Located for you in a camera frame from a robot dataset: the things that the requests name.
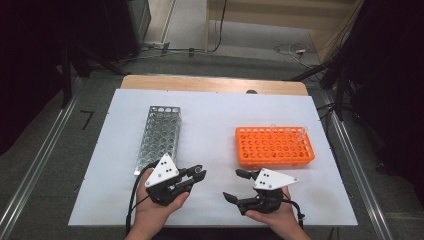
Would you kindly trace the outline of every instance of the white table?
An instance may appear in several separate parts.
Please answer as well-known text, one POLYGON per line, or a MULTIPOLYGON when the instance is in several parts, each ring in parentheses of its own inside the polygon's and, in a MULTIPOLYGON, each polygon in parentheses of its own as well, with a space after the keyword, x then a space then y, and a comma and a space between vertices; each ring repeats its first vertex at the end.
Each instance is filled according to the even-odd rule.
POLYGON ((238 126, 306 126, 316 158, 307 166, 283 167, 298 177, 292 199, 305 225, 357 225, 330 147, 309 96, 118 89, 105 119, 69 225, 125 224, 144 124, 151 105, 181 107, 178 167, 202 164, 206 178, 194 185, 184 207, 166 226, 263 226, 240 215, 222 192, 253 197, 253 180, 235 175, 238 126))

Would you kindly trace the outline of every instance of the metal frame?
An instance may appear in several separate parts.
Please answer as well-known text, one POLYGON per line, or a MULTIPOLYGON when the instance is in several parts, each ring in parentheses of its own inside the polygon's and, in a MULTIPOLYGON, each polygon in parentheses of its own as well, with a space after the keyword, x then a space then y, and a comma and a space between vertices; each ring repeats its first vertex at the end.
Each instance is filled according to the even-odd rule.
MULTIPOLYGON (((329 93, 328 91, 323 91, 323 97, 326 104, 334 102, 331 93, 329 93)), ((345 123, 343 121, 339 121, 337 116, 334 114, 332 115, 332 121, 339 137, 340 143, 343 147, 343 150, 346 153, 349 166, 352 170, 355 182, 358 185, 359 192, 361 193, 371 222, 374 225, 374 229, 378 239, 394 239, 390 228, 386 222, 386 218, 384 217, 383 211, 380 208, 380 204, 378 203, 377 197, 375 196, 374 191, 372 190, 372 187, 368 181, 368 178, 364 170, 362 169, 361 162, 358 158, 358 155, 356 154, 352 141, 349 138, 345 123)))
POLYGON ((75 103, 78 100, 79 92, 82 89, 84 83, 81 78, 77 78, 74 83, 74 96, 71 98, 66 108, 59 112, 50 132, 43 142, 40 150, 38 151, 34 161, 32 162, 28 172, 24 179, 19 185, 13 197, 9 200, 6 210, 3 212, 0 221, 0 239, 8 239, 19 215, 25 207, 38 178, 40 177, 44 166, 49 160, 50 154, 59 139, 63 128, 65 127, 69 116, 74 109, 75 103))

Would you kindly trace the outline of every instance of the human hand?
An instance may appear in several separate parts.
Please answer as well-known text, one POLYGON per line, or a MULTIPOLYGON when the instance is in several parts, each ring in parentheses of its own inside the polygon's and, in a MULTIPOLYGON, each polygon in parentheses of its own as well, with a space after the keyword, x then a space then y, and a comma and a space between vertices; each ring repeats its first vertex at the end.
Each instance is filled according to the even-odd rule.
MULTIPOLYGON (((290 199, 288 187, 284 186, 282 190, 290 199)), ((293 207, 290 203, 282 202, 278 210, 269 214, 249 210, 245 215, 258 222, 268 224, 272 231, 285 240, 310 239, 297 223, 293 213, 293 207)))
POLYGON ((153 203, 152 200, 148 197, 146 187, 144 186, 144 183, 149 178, 150 174, 152 174, 152 172, 153 169, 148 169, 141 177, 140 185, 137 189, 136 202, 138 203, 144 198, 147 198, 137 205, 134 224, 126 240, 151 239, 162 229, 169 215, 180 209, 189 196, 188 192, 181 193, 171 204, 166 207, 153 203))

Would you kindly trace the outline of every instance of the black cable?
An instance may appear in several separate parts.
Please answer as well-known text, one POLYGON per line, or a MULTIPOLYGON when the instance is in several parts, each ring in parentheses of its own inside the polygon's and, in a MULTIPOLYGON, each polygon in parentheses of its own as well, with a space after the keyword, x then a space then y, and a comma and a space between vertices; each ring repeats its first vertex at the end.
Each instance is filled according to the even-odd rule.
POLYGON ((134 210, 134 208, 138 205, 138 204, 140 204, 141 202, 143 202, 144 200, 146 200, 147 199, 147 197, 149 197, 149 196, 147 196, 147 197, 145 197, 143 200, 141 200, 140 202, 138 202, 134 207, 133 207, 133 202, 134 202, 134 197, 135 197, 135 194, 136 194, 136 192, 137 192, 137 188, 138 188, 138 184, 139 184, 139 182, 140 182, 140 179, 141 179, 141 176, 144 174, 144 172, 146 172, 147 171, 147 169, 149 169, 149 168, 153 168, 153 167, 156 167, 156 165, 158 164, 158 162, 159 162, 159 160, 158 161, 156 161, 156 162, 152 162, 152 163, 150 163, 150 164, 148 164, 146 167, 144 167, 143 168, 143 170, 141 170, 141 172, 140 172, 140 174, 137 176, 137 178, 135 179, 135 182, 134 182, 134 186, 133 186, 133 191, 132 191, 132 193, 131 193, 131 198, 130 198, 130 204, 129 204, 129 207, 128 207, 128 214, 127 214, 127 218, 126 218, 126 235, 128 235, 128 233, 130 232, 130 230, 131 230, 131 213, 132 213, 132 211, 134 210))
POLYGON ((303 229, 303 219, 305 219, 305 215, 300 212, 300 206, 296 202, 292 200, 282 199, 281 202, 290 203, 296 208, 297 211, 297 220, 299 222, 299 226, 303 229))
POLYGON ((214 50, 210 51, 209 53, 216 52, 216 50, 218 50, 218 48, 219 48, 219 45, 221 45, 221 40, 222 40, 222 24, 224 23, 224 16, 225 16, 225 9, 226 8, 227 8, 227 0, 225 0, 225 2, 224 2, 224 8, 222 9, 221 23, 219 24, 219 41, 218 41, 218 45, 215 47, 214 50))
POLYGON ((323 47, 323 48, 321 48, 321 49, 319 49, 317 52, 319 53, 319 52, 321 52, 323 49, 326 49, 326 48, 328 48, 333 42, 335 42, 336 40, 338 41, 339 39, 340 39, 340 36, 341 36, 341 34, 343 33, 343 31, 344 30, 346 30, 346 28, 351 24, 351 20, 352 20, 352 18, 353 18, 353 16, 355 15, 355 13, 357 12, 357 10, 359 9, 359 6, 362 6, 362 4, 363 4, 363 1, 360 3, 360 4, 358 4, 357 6, 356 6, 356 8, 355 8, 355 10, 352 12, 352 14, 350 15, 350 17, 349 17, 349 20, 347 21, 347 23, 346 23, 346 25, 342 28, 342 30, 340 30, 340 32, 337 34, 337 36, 336 37, 334 37, 325 47, 323 47))
POLYGON ((138 206, 138 204, 140 204, 140 203, 144 202, 144 200, 146 200, 148 197, 150 197, 150 196, 149 196, 149 195, 147 195, 145 198, 143 198, 143 199, 141 199, 140 201, 138 201, 138 203, 136 203, 136 204, 134 205, 134 207, 133 207, 133 208, 131 208, 131 212, 132 212, 132 211, 134 211, 134 209, 138 206))

